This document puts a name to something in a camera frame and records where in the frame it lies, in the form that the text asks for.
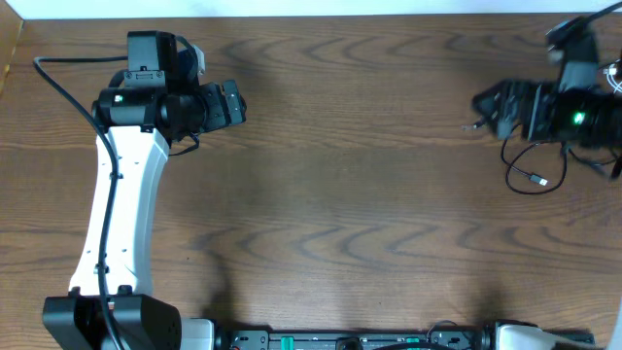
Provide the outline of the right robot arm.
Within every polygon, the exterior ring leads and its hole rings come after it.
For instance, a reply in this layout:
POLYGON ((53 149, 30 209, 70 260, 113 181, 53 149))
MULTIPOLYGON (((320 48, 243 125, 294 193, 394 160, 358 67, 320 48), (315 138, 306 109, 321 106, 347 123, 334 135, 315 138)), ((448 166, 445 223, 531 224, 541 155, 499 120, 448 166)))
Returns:
MULTIPOLYGON (((570 24, 547 34, 552 52, 561 58, 556 81, 507 79, 476 94, 473 110, 481 116, 474 125, 488 125, 504 142, 522 126, 521 137, 535 146, 561 145, 562 174, 568 169, 570 147, 621 149, 621 96, 597 85, 600 68, 596 39, 584 24, 570 24)), ((605 348, 546 332, 538 326, 496 322, 482 338, 482 349, 618 349, 612 340, 605 348)))

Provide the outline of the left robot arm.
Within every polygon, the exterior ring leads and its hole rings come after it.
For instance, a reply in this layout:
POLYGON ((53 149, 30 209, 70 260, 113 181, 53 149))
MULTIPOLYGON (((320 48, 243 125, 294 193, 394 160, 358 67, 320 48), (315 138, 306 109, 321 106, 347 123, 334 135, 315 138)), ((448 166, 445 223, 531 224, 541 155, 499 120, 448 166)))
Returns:
POLYGON ((164 31, 131 31, 126 68, 83 116, 93 127, 97 177, 86 242, 64 297, 43 323, 64 349, 225 349, 208 319, 185 318, 153 295, 156 196, 172 145, 246 120, 237 84, 201 84, 203 52, 164 31))

